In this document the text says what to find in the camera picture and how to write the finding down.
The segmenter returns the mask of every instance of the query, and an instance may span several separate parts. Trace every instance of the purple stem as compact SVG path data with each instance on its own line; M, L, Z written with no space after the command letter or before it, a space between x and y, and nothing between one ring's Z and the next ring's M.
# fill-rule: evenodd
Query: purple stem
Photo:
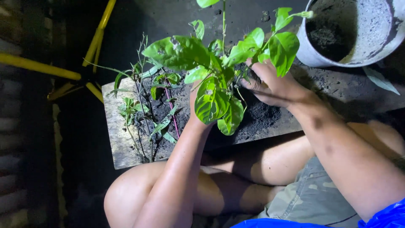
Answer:
M167 99L169 100L170 109L173 109L173 104L170 102L169 92L167 91L166 87L164 88L164 91L166 92ZM177 128L176 117L174 115L173 115L173 122L175 123L175 129L176 129L177 137L179 139L180 138L179 129Z

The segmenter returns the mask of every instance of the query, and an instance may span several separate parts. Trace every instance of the leg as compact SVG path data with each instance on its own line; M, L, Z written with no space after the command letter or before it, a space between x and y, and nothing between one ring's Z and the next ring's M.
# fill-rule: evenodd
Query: leg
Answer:
M405 142L391 126L372 120L368 124L348 123L358 135L391 160L405 155ZM249 142L230 148L232 156L226 160L205 159L202 165L234 173L262 185L288 185L315 153L303 132L271 138L261 148Z
M104 210L112 228L132 227L165 164L139 165L114 181L104 199ZM204 216L231 212L257 214L281 189L283 187L257 185L222 170L202 167L194 213Z

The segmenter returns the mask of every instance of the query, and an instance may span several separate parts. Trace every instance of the dirt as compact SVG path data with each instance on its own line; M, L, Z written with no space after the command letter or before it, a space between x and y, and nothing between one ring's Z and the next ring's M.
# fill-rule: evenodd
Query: dirt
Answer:
M241 69L244 67L244 64L237 65L236 69ZM165 69L166 72L171 73L173 71ZM185 72L177 72L182 77L184 77ZM258 79L258 77L252 71L248 71L248 75L251 78ZM145 89L147 91L150 90L150 83L145 82ZM181 131L184 129L190 115L190 107L189 107L189 91L191 89L191 85L184 85L181 88L169 90L169 95L176 99L174 104L178 106L180 109L177 111L176 114L176 122L181 134ZM235 144L237 142L249 141L252 139L255 134L263 132L264 129L269 129L272 125L276 123L277 120L281 118L280 108L268 106L261 101L259 101L250 91L245 88L239 89L242 96L248 103L247 110L245 112L244 118L238 129L236 130L235 134L232 136L225 136L222 134L218 127L215 125L213 126L211 133L207 139L205 150L213 150L216 148L220 148L223 146L229 146ZM170 112L170 106L166 101L167 97L166 94L163 93L161 98L157 101L151 99L149 107L152 107L151 110L153 112L153 118L155 122L159 123L162 121L163 118ZM144 126L144 120L141 121L139 125L140 133L147 134ZM149 123L149 129L152 132L153 128L151 123ZM176 130L173 124L173 121L170 123L168 127L169 133L175 138L178 139ZM153 137L154 148L157 149L155 153L155 161L160 160L159 157L167 158L168 155L174 148L174 144L167 141L166 139L162 138L158 134L155 134Z
M336 22L312 20L306 30L312 46L326 58L338 62L349 54L351 49Z

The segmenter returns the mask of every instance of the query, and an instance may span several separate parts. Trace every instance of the flower pot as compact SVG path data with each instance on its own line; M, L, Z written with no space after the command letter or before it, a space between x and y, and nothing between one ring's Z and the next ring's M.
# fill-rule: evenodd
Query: flower pot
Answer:
M297 58L310 67L361 67L393 52L405 37L405 0L310 0Z

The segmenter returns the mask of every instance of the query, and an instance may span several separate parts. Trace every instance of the right hand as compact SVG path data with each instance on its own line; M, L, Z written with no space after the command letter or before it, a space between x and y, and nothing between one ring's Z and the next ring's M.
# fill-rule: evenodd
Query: right hand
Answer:
M246 61L246 65L250 66L252 59ZM252 91L254 95L263 103L287 108L292 103L302 100L310 90L300 85L288 72L284 77L277 77L276 68L271 64L270 60L265 60L262 63L255 63L252 70L262 80L262 84L253 79L247 82L242 79L242 85Z

